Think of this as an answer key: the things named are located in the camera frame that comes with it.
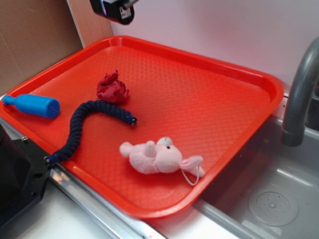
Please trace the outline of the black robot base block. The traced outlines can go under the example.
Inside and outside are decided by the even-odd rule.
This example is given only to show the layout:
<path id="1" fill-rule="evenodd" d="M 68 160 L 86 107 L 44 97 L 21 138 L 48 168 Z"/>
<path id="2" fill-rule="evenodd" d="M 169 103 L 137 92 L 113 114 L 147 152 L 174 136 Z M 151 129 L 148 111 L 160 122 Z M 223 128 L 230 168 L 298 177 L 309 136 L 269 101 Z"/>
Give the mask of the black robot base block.
<path id="1" fill-rule="evenodd" d="M 11 139 L 0 128 L 0 228 L 39 203 L 49 176 L 43 151 L 30 139 Z"/>

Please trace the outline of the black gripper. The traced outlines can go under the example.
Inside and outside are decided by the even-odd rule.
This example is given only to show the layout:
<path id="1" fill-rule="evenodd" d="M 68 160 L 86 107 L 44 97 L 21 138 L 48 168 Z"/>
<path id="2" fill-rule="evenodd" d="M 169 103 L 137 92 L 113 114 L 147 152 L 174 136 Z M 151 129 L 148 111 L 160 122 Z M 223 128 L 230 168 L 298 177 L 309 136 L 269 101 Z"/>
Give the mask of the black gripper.
<path id="1" fill-rule="evenodd" d="M 122 25 L 130 24 L 135 17 L 133 5 L 137 0 L 90 0 L 95 14 Z"/>

